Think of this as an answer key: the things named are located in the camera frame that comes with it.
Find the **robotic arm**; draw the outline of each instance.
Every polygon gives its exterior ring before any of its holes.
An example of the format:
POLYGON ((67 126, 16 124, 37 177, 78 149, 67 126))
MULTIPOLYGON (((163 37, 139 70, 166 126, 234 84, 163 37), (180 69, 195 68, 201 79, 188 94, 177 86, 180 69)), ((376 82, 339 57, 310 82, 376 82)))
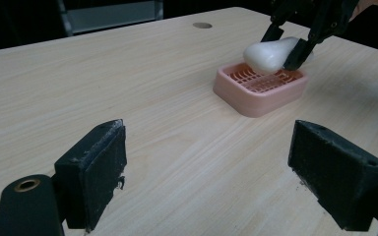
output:
POLYGON ((284 61, 286 70, 298 69, 306 60, 316 44, 324 39, 346 31, 358 0, 272 0, 275 8, 271 16, 271 25, 262 38, 262 42, 279 40, 284 33, 280 28, 294 14, 308 15, 315 12, 308 40, 299 39, 284 61))

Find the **wood grain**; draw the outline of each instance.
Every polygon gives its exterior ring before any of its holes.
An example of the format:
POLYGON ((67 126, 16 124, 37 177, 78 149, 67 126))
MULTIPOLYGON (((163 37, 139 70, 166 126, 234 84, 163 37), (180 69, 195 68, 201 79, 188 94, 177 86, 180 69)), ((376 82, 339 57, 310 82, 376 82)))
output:
POLYGON ((330 37, 302 67, 310 82, 300 99, 246 118, 213 93, 214 79, 269 24, 229 8, 0 50, 0 193, 52 175, 92 127, 121 118, 125 189, 93 235, 377 235, 376 220, 369 232, 341 230, 287 156, 296 119, 378 156, 378 50, 330 37))

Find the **white soap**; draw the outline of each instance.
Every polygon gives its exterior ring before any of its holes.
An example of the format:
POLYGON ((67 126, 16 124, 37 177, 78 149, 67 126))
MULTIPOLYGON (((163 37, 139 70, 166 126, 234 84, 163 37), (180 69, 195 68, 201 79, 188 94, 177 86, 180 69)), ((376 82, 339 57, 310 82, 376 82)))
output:
POLYGON ((296 37, 286 37, 254 43, 244 50, 244 61, 256 72, 272 74, 284 66, 284 61, 298 40, 296 37))

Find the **dark background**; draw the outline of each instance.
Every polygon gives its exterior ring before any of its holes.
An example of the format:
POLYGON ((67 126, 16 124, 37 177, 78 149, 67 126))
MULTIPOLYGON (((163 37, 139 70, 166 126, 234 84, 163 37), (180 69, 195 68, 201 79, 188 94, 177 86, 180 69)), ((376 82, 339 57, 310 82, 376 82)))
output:
MULTIPOLYGON (((64 0, 68 10, 128 2, 138 1, 64 0)), ((0 0, 0 49, 66 37, 57 4, 56 0, 0 0)), ((227 7, 243 7, 267 15, 272 13, 267 0, 163 0, 165 19, 227 7)), ((310 19, 293 17, 290 21, 310 26, 310 19)), ((378 7, 365 10, 340 37, 378 49, 378 7)))

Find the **soap dish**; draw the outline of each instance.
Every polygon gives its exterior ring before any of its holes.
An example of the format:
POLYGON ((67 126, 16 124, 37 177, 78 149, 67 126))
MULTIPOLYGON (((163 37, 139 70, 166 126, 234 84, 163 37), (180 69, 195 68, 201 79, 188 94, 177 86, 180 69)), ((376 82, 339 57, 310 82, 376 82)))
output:
POLYGON ((219 67, 214 93, 247 117, 260 117, 302 96, 308 78, 300 71, 255 72, 246 63, 219 67))

